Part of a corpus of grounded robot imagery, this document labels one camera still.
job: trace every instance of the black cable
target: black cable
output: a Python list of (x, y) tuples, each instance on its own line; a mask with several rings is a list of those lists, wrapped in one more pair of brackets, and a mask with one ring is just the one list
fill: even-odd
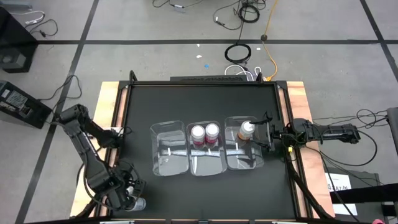
[(257, 9), (260, 10), (260, 11), (263, 10), (263, 9), (265, 9), (265, 8), (267, 7), (266, 0), (261, 0), (261, 1), (262, 1), (262, 3), (260, 3), (259, 0), (254, 0), (254, 1), (253, 1), (254, 3), (257, 4), (256, 7), (257, 7)]
[[(330, 130), (330, 129), (327, 129), (327, 130), (325, 130), (324, 132), (322, 132), (321, 135), (324, 135), (325, 133), (327, 133), (327, 132), (329, 132), (329, 131), (331, 131), (331, 130)], [(376, 141), (375, 141), (370, 135), (366, 134), (365, 132), (363, 132), (363, 131), (361, 131), (361, 130), (357, 130), (357, 131), (358, 131), (359, 133), (362, 133), (362, 134), (364, 134), (365, 136), (367, 136), (370, 140), (372, 140), (372, 142), (373, 142), (373, 144), (374, 144), (374, 154), (373, 154), (372, 158), (370, 158), (370, 160), (368, 160), (368, 161), (366, 161), (366, 162), (364, 162), (364, 163), (362, 163), (362, 164), (346, 164), (346, 163), (344, 163), (344, 162), (339, 162), (339, 161), (337, 161), (337, 160), (334, 160), (334, 159), (330, 158), (329, 156), (327, 156), (327, 155), (326, 155), (325, 153), (323, 153), (323, 152), (321, 152), (321, 153), (322, 153), (326, 158), (332, 160), (333, 162), (337, 162), (337, 163), (339, 163), (339, 164), (341, 164), (341, 165), (359, 167), (359, 166), (365, 166), (366, 164), (369, 164), (370, 162), (373, 161), (373, 159), (375, 158), (375, 156), (376, 156), (376, 154), (377, 154), (377, 143), (376, 143)], [(295, 138), (295, 137), (292, 136), (291, 134), (281, 134), (281, 136), (288, 136), (288, 137), (290, 137), (291, 139), (293, 139), (296, 143), (305, 144), (305, 142), (300, 142), (299, 140), (297, 140), (297, 138)]]
[(87, 153), (84, 153), (84, 155), (85, 155), (85, 164), (86, 164), (86, 166), (85, 166), (84, 171), (83, 171), (83, 185), (85, 186), (85, 190), (86, 190), (87, 195), (88, 195), (94, 202), (96, 202), (97, 204), (100, 204), (100, 205), (106, 207), (106, 208), (109, 209), (109, 210), (119, 210), (120, 208), (114, 208), (114, 207), (112, 207), (112, 206), (106, 205), (106, 204), (100, 202), (99, 200), (97, 200), (96, 198), (94, 198), (94, 196), (91, 195), (91, 193), (90, 193), (90, 191), (88, 190), (88, 187), (87, 187), (87, 179), (86, 179), (86, 175), (87, 175), (86, 172), (87, 172), (87, 166), (88, 166)]
[[(118, 160), (118, 162), (124, 162), (124, 163), (128, 164), (128, 165), (131, 167), (131, 169), (134, 171), (134, 173), (136, 174), (138, 182), (141, 182), (141, 178), (140, 178), (140, 176), (139, 176), (139, 174), (138, 174), (136, 168), (133, 166), (132, 163), (126, 162), (126, 161), (121, 160), (121, 159)], [(139, 197), (141, 196), (142, 192), (143, 192), (143, 190), (141, 190), (141, 191), (139, 192), (139, 195), (137, 196), (137, 198), (139, 198)]]
[(198, 2), (195, 2), (195, 3), (191, 4), (191, 5), (180, 6), (180, 5), (172, 4), (172, 3), (171, 3), (171, 0), (169, 0), (169, 4), (170, 4), (171, 6), (173, 6), (173, 7), (179, 7), (179, 8), (182, 8), (182, 9), (185, 9), (185, 8), (188, 8), (188, 7), (191, 7), (191, 6), (194, 6), (194, 5), (199, 4), (199, 3), (201, 3), (201, 2), (203, 2), (203, 0), (200, 0), (200, 1), (198, 1)]
[(37, 100), (39, 100), (39, 101), (47, 101), (47, 100), (53, 99), (53, 98), (55, 97), (55, 95), (57, 94), (57, 92), (58, 92), (61, 88), (63, 88), (65, 85), (67, 85), (68, 83), (70, 83), (70, 82), (73, 80), (73, 77), (76, 78), (77, 86), (78, 86), (78, 88), (79, 88), (79, 95), (78, 95), (78, 96), (66, 96), (65, 99), (61, 99), (61, 98), (60, 98), (60, 99), (57, 101), (57, 103), (53, 106), (53, 108), (52, 108), (52, 110), (51, 110), (51, 113), (52, 113), (54, 116), (55, 116), (55, 109), (56, 109), (56, 107), (57, 107), (59, 104), (65, 102), (66, 99), (79, 99), (79, 98), (82, 96), (83, 90), (81, 89), (79, 78), (78, 78), (76, 75), (70, 75), (70, 76), (68, 76), (68, 77), (65, 79), (64, 83), (54, 91), (54, 94), (53, 94), (50, 98), (37, 99)]
[(81, 97), (81, 95), (82, 95), (79, 78), (76, 75), (70, 75), (70, 76), (68, 76), (65, 79), (64, 83), (54, 91), (53, 95), (50, 98), (39, 98), (37, 100), (39, 100), (39, 101), (52, 100), (60, 89), (62, 89), (65, 85), (67, 85), (68, 83), (70, 83), (72, 81), (73, 77), (75, 77), (76, 80), (77, 80), (77, 84), (78, 84), (78, 87), (79, 87), (80, 94), (78, 96), (68, 96), (67, 98), (69, 98), (69, 99), (79, 99)]
[[(368, 111), (370, 113), (369, 114), (364, 114), (364, 115), (359, 115), (359, 113), (361, 111)], [(384, 113), (384, 112), (386, 112), (386, 110), (382, 110), (382, 111), (378, 111), (377, 113), (373, 113), (371, 110), (368, 110), (368, 109), (360, 109), (360, 110), (357, 111), (355, 116), (340, 116), (340, 117), (332, 117), (331, 116), (331, 117), (327, 117), (327, 118), (315, 118), (315, 119), (313, 119), (313, 121), (321, 120), (321, 119), (345, 119), (345, 118), (349, 118), (349, 119), (345, 119), (345, 120), (341, 120), (341, 121), (336, 121), (336, 122), (330, 123), (330, 124), (327, 125), (327, 126), (329, 126), (329, 125), (334, 125), (334, 124), (338, 124), (338, 123), (342, 123), (342, 122), (347, 122), (347, 121), (352, 121), (354, 119), (358, 119), (360, 122), (365, 124), (364, 126), (360, 126), (358, 128), (369, 129), (369, 128), (372, 128), (372, 127), (381, 127), (381, 126), (388, 125), (388, 123), (387, 124), (376, 125), (376, 123), (386, 119), (386, 115), (379, 115), (379, 113)], [(371, 122), (371, 123), (366, 123), (363, 120), (361, 120), (361, 118), (363, 118), (363, 117), (374, 117), (374, 121)], [(376, 120), (376, 117), (382, 117), (383, 119)]]
[[(345, 130), (345, 129), (337, 129), (337, 130), (335, 130), (335, 131), (344, 131), (344, 130)], [(322, 135), (324, 135), (325, 133), (330, 132), (330, 131), (331, 131), (330, 129), (327, 129), (327, 130), (325, 130), (324, 132), (322, 132)], [(361, 131), (361, 130), (357, 130), (357, 131), (358, 131), (359, 133), (362, 133), (362, 134), (364, 134), (365, 136), (367, 136), (370, 140), (372, 140), (372, 142), (373, 142), (373, 144), (374, 144), (374, 154), (373, 154), (372, 158), (370, 158), (370, 160), (368, 160), (367, 162), (364, 162), (364, 163), (362, 163), (362, 164), (347, 164), (347, 163), (344, 163), (344, 162), (339, 162), (339, 161), (337, 161), (337, 160), (334, 160), (334, 159), (328, 157), (326, 154), (324, 154), (324, 156), (327, 157), (328, 159), (332, 160), (333, 162), (337, 162), (337, 163), (339, 163), (339, 164), (341, 164), (341, 165), (345, 165), (345, 166), (359, 167), (359, 166), (365, 166), (366, 164), (369, 164), (370, 162), (372, 162), (373, 159), (375, 158), (376, 154), (377, 154), (377, 143), (376, 143), (376, 141), (375, 141), (370, 135), (366, 134), (365, 132), (363, 132), (363, 131)]]
[[(255, 19), (248, 20), (248, 19), (245, 18), (245, 15), (246, 15), (246, 12), (247, 12), (247, 8), (250, 8), (250, 9), (254, 10), (254, 13), (257, 15)], [(247, 23), (255, 23), (255, 22), (257, 22), (260, 19), (260, 11), (256, 7), (251, 5), (251, 4), (242, 3), (242, 7), (238, 11), (238, 16), (244, 23), (245, 22), (247, 22)]]
[(347, 212), (348, 212), (357, 222), (360, 222), (360, 221), (355, 217), (355, 215), (351, 212), (351, 210), (347, 207), (347, 205), (343, 202), (343, 200), (341, 199), (341, 197), (338, 195), (338, 193), (337, 193), (337, 191), (336, 191), (336, 188), (335, 188), (335, 184), (333, 183), (333, 180), (331, 179), (331, 175), (330, 175), (330, 172), (329, 172), (329, 168), (328, 168), (328, 166), (326, 166), (325, 160), (323, 159), (322, 156), (321, 156), (321, 159), (322, 159), (323, 163), (325, 164), (325, 168), (326, 168), (326, 171), (327, 171), (327, 173), (328, 173), (331, 186), (333, 187), (333, 192), (335, 193), (337, 199), (338, 199), (339, 202), (340, 202), (341, 204), (343, 204), (343, 206), (347, 209)]
[[(48, 23), (48, 22), (53, 22), (53, 23), (55, 24), (55, 32), (54, 32), (53, 34), (47, 34), (47, 33), (45, 33), (45, 32), (42, 31), (42, 30), (34, 31), (36, 28), (38, 28), (38, 27), (40, 27), (40, 26), (42, 26), (42, 25), (44, 25), (44, 24), (46, 24), (46, 23)], [(57, 22), (56, 22), (55, 20), (49, 19), (49, 20), (47, 20), (47, 21), (45, 21), (45, 22), (41, 22), (40, 24), (37, 24), (36, 26), (34, 26), (34, 27), (29, 31), (29, 33), (30, 33), (30, 34), (40, 33), (40, 34), (42, 34), (43, 37), (46, 37), (46, 36), (52, 37), (52, 36), (55, 36), (55, 34), (58, 33), (58, 24), (57, 24)]]
[(159, 6), (155, 6), (155, 1), (156, 1), (156, 0), (152, 0), (152, 5), (153, 5), (154, 7), (162, 7), (162, 6), (164, 6), (165, 4), (167, 4), (170, 0), (166, 0), (166, 2), (162, 3), (162, 4), (159, 5)]
[[(229, 47), (225, 50), (225, 52), (224, 52), (224, 57), (225, 57), (225, 59), (226, 59), (227, 61), (229, 61), (229, 62), (234, 63), (234, 64), (246, 63), (246, 62), (250, 59), (250, 57), (251, 57), (251, 48), (250, 48), (250, 46), (248, 46), (247, 44), (239, 43), (239, 41), (241, 40), (241, 36), (242, 36), (243, 25), (244, 25), (244, 22), (243, 22), (243, 20), (242, 20), (241, 31), (240, 31), (240, 33), (239, 33), (239, 38), (238, 38), (238, 40), (236, 41), (235, 44), (229, 46)], [(229, 50), (231, 50), (231, 49), (234, 48), (234, 47), (238, 47), (238, 46), (241, 46), (241, 47), (246, 48), (246, 49), (248, 50), (248, 54), (247, 54), (244, 58), (241, 58), (241, 59), (237, 59), (237, 60), (231, 59), (231, 58), (228, 56)]]
[(243, 24), (243, 21), (240, 22), (240, 25), (239, 25), (238, 27), (236, 27), (236, 28), (229, 28), (229, 27), (226, 27), (226, 26), (225, 26), (225, 23), (220, 22), (220, 21), (218, 20), (218, 17), (216, 17), (216, 13), (217, 13), (218, 11), (220, 11), (220, 10), (222, 10), (222, 9), (225, 9), (225, 8), (227, 8), (227, 7), (231, 7), (231, 6), (235, 5), (236, 3), (240, 3), (240, 2), (241, 2), (241, 0), (238, 0), (238, 1), (236, 1), (236, 2), (234, 2), (234, 3), (232, 3), (232, 4), (230, 4), (230, 5), (223, 6), (223, 7), (219, 8), (219, 9), (217, 9), (217, 10), (213, 13), (213, 22), (217, 23), (218, 25), (220, 25), (220, 26), (222, 26), (222, 27), (224, 27), (225, 29), (228, 29), (228, 30), (238, 30), (239, 28), (241, 28), (241, 26), (242, 26), (242, 24)]
[(358, 177), (357, 175), (353, 174), (352, 172), (350, 172), (350, 171), (344, 169), (343, 167), (341, 167), (341, 166), (339, 166), (338, 164), (335, 164), (333, 161), (329, 160), (329, 159), (325, 156), (325, 154), (324, 154), (323, 152), (321, 152), (321, 151), (319, 151), (319, 150), (316, 150), (316, 149), (314, 149), (314, 148), (312, 148), (312, 147), (308, 147), (308, 146), (305, 146), (305, 147), (306, 147), (307, 149), (311, 149), (311, 150), (313, 150), (313, 151), (319, 153), (319, 155), (322, 156), (322, 157), (324, 157), (324, 159), (325, 159), (326, 161), (328, 161), (331, 165), (333, 165), (333, 166), (336, 167), (337, 169), (343, 171), (344, 173), (346, 173), (346, 174), (348, 174), (348, 175), (350, 175), (350, 176), (352, 176), (352, 177), (357, 178), (358, 180), (360, 180), (361, 182), (363, 182), (364, 184), (366, 184), (366, 185), (368, 185), (368, 186), (370, 186), (370, 187), (373, 187), (373, 185), (369, 184), (368, 182), (364, 181), (363, 179), (374, 180), (374, 181), (376, 181), (377, 183), (379, 183), (379, 184), (381, 184), (381, 185), (385, 185), (384, 183), (382, 183), (381, 181), (379, 181), (379, 180), (377, 180), (377, 179), (375, 179), (375, 178), (370, 178), (370, 177)]

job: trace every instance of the clear plastic container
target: clear plastic container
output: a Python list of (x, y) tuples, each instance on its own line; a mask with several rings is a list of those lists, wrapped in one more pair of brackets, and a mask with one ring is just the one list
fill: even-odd
[(150, 127), (150, 133), (154, 174), (170, 176), (188, 171), (188, 147), (184, 124), (181, 121), (157, 123)]
[(235, 116), (225, 119), (226, 161), (231, 170), (254, 169), (264, 165), (261, 147), (251, 142), (260, 141), (259, 129), (257, 125), (251, 127), (246, 121), (257, 121), (257, 118)]
[[(209, 124), (215, 124), (218, 127), (216, 138), (210, 132), (210, 142), (204, 141), (202, 144), (195, 144), (192, 136), (192, 128), (199, 125), (206, 129)], [(221, 126), (217, 121), (204, 121), (188, 124), (187, 135), (190, 150), (191, 173), (195, 176), (216, 175), (224, 172), (227, 168), (225, 160), (224, 141), (220, 132)]]

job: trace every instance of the concrete floor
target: concrete floor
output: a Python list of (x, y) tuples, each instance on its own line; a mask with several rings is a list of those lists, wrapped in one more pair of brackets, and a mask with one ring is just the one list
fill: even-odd
[[(189, 4), (194, 0), (172, 0)], [(145, 0), (99, 0), (87, 40), (167, 40), (167, 39), (237, 39), (239, 31), (229, 31), (213, 23), (215, 9), (233, 1), (204, 0), (201, 4), (175, 12), (168, 5), (156, 9)], [(366, 1), (385, 39), (398, 39), (398, 2)], [(79, 40), (89, 16), (93, 0), (35, 0), (34, 10), (43, 10), (48, 19), (58, 22), (59, 33), (54, 40)], [(260, 20), (245, 24), (242, 39), (258, 39), (273, 0), (261, 11)], [(232, 9), (218, 14), (219, 20), (239, 24)], [(29, 17), (17, 16), (21, 22)], [(52, 25), (43, 30), (52, 31)], [(281, 0), (272, 17), (268, 32), (274, 40), (377, 40), (359, 0)], [(222, 75), (229, 65), (224, 58), (225, 44), (178, 45), (85, 45), (75, 71), (81, 80), (83, 96), (68, 100), (64, 109), (84, 104), (93, 116), (100, 85), (103, 81), (128, 79), (134, 70), (139, 80), (168, 80), (172, 76)], [(264, 74), (274, 67), (261, 45), (252, 44), (248, 67), (260, 66)], [(77, 45), (40, 45), (29, 73), (0, 72), (7, 80), (37, 98), (52, 95), (70, 70)], [(385, 110), (398, 105), (398, 83), (380, 44), (269, 44), (278, 64), (274, 80), (303, 81), (313, 118), (354, 115), (357, 110)], [(388, 45), (398, 57), (398, 45)], [(232, 52), (239, 57), (240, 51)], [(68, 94), (77, 94), (73, 82)], [(45, 102), (53, 106), (58, 98)], [(41, 130), (0, 121), (0, 217), (2, 223), (14, 223), (25, 197), (34, 167), (42, 151), (49, 125)], [(398, 156), (389, 127), (365, 129), (379, 145), (375, 160), (351, 170), (378, 173), (381, 182), (398, 182)], [(15, 133), (23, 136), (11, 141)], [(322, 151), (342, 162), (360, 163), (373, 153), (371, 141), (355, 145), (326, 142)], [(75, 194), (75, 178), (81, 160), (69, 138), (57, 128), (40, 179), (32, 197), (25, 222), (47, 221), (69, 217)]]

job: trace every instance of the plastic bottle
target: plastic bottle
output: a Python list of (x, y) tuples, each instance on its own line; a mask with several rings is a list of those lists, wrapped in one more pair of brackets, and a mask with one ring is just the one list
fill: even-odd
[(211, 123), (206, 126), (206, 142), (214, 143), (217, 142), (218, 134), (220, 133), (220, 128), (217, 124)]
[(191, 130), (192, 141), (195, 145), (201, 145), (205, 142), (205, 129), (196, 125)]
[(251, 124), (250, 121), (245, 121), (241, 125), (241, 129), (239, 130), (238, 137), (242, 140), (249, 140), (255, 130), (254, 124)]

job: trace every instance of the metal frame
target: metal frame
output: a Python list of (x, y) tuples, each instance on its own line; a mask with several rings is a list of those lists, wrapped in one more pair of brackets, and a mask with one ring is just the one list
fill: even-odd
[[(113, 119), (112, 119), (112, 125), (116, 124), (117, 120), (117, 114), (119, 112), (119, 105), (121, 101), (121, 93), (122, 91), (127, 88), (127, 95), (126, 95), (126, 102), (125, 102), (125, 107), (123, 111), (123, 120), (122, 124), (123, 127), (126, 127), (126, 115), (129, 112), (129, 104), (130, 104), (130, 97), (131, 97), (131, 90), (134, 88), (134, 86), (263, 86), (263, 85), (272, 85), (274, 86), (275, 89), (275, 95), (276, 95), (276, 100), (277, 100), (277, 109), (279, 111), (279, 119), (282, 121), (284, 124), (284, 117), (282, 114), (282, 106), (280, 103), (280, 96), (279, 96), (279, 89), (278, 89), (278, 83), (277, 82), (263, 82), (262, 79), (257, 79), (256, 82), (199, 82), (199, 81), (182, 81), (182, 82), (170, 82), (170, 81), (160, 81), (160, 82), (148, 82), (148, 81), (137, 81), (134, 80), (134, 78), (131, 76), (129, 81), (120, 81), (119, 82), (119, 89), (118, 89), (118, 94), (116, 97), (116, 104), (115, 104), (115, 109), (113, 113)], [(287, 112), (289, 114), (289, 121), (292, 121), (293, 119), (293, 113), (292, 113), (292, 108), (290, 105), (290, 100), (289, 100), (289, 94), (287, 92), (287, 89), (283, 89), (284, 95), (285, 95), (285, 101), (286, 101), (286, 107), (287, 107)], [(109, 162), (109, 156), (106, 157), (106, 162)], [(303, 177), (303, 166), (298, 167), (300, 171), (300, 176)], [(293, 210), (294, 210), (294, 215), (296, 218), (300, 217), (300, 208), (299, 208), (299, 200), (297, 198), (297, 191), (296, 191), (296, 185), (294, 180), (289, 176), (289, 172), (287, 172), (288, 177), (289, 177), (289, 189), (290, 189), (290, 195), (292, 197), (292, 203), (293, 203)], [(309, 205), (306, 207), (307, 214), (312, 214), (312, 210), (309, 207)]]

